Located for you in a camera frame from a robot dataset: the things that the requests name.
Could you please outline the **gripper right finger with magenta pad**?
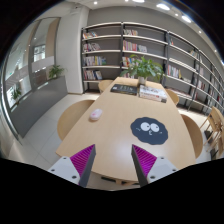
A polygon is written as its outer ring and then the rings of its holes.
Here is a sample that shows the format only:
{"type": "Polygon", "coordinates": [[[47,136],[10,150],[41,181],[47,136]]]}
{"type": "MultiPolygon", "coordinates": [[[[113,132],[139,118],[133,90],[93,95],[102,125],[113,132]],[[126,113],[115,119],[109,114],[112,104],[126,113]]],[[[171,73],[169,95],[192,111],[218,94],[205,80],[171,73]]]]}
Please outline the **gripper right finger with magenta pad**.
{"type": "Polygon", "coordinates": [[[178,171],[164,156],[156,157],[139,146],[132,145],[131,155],[141,187],[178,171]]]}

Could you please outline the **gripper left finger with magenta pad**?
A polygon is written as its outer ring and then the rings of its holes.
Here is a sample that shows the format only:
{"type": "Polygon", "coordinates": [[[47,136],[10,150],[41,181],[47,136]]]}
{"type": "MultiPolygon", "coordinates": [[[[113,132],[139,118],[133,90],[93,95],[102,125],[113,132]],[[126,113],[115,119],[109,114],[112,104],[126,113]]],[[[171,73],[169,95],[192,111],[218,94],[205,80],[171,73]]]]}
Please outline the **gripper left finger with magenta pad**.
{"type": "Polygon", "coordinates": [[[86,147],[71,157],[61,157],[49,172],[81,187],[86,187],[96,156],[95,145],[86,147]]]}

